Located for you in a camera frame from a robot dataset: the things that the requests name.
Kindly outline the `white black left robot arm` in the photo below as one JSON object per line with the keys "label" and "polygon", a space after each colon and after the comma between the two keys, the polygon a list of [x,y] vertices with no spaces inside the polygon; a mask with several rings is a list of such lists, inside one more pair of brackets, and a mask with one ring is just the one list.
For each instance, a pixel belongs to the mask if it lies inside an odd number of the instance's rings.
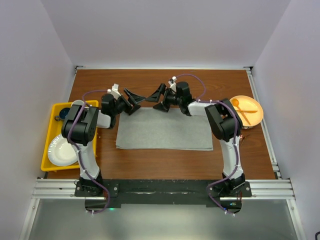
{"label": "white black left robot arm", "polygon": [[146,98],[124,89],[125,95],[114,84],[111,89],[105,90],[101,97],[101,107],[90,106],[85,97],[94,91],[82,96],[82,103],[73,104],[61,128],[61,135],[71,144],[75,151],[80,177],[77,187],[92,196],[108,197],[109,191],[103,184],[101,170],[94,154],[93,139],[97,128],[112,129],[116,124],[116,116],[122,112],[128,115],[136,112],[140,103]]}

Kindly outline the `grey cloth napkin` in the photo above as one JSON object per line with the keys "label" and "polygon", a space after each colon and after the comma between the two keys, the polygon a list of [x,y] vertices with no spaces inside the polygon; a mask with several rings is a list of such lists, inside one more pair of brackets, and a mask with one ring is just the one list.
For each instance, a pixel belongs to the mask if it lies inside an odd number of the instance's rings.
{"label": "grey cloth napkin", "polygon": [[142,107],[119,117],[115,141],[118,149],[170,149],[213,151],[213,137],[205,116],[186,116],[180,109],[162,112]]}

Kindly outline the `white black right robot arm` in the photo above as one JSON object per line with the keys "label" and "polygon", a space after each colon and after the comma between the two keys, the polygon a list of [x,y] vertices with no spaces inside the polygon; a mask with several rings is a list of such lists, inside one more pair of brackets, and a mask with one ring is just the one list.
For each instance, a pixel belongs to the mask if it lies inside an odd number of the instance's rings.
{"label": "white black right robot arm", "polygon": [[192,97],[190,86],[181,81],[167,87],[161,84],[158,89],[145,99],[156,103],[154,109],[168,112],[171,106],[178,106],[189,117],[206,117],[214,137],[219,140],[222,157],[222,179],[212,183],[210,190],[233,197],[244,185],[246,179],[240,160],[240,135],[242,120],[229,99],[201,101]]}

